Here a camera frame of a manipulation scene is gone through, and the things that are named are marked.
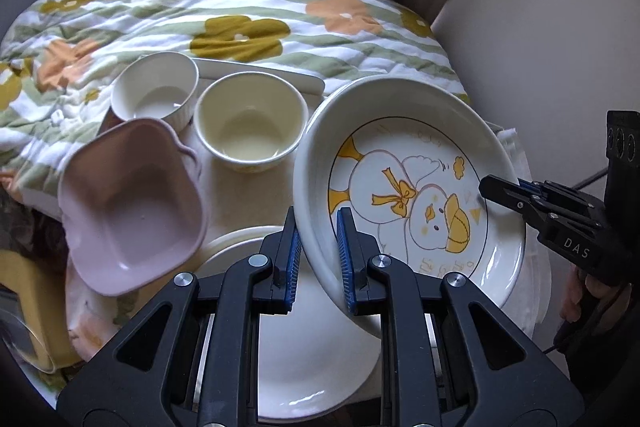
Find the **right hand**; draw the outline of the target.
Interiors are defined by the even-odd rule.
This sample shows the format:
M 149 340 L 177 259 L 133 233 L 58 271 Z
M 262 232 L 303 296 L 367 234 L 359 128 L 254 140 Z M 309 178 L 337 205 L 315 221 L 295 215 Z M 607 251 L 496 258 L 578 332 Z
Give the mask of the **right hand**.
M 597 332 L 608 331 L 626 313 L 631 293 L 630 284 L 608 286 L 573 265 L 567 275 L 560 317 L 575 323 L 585 315 Z

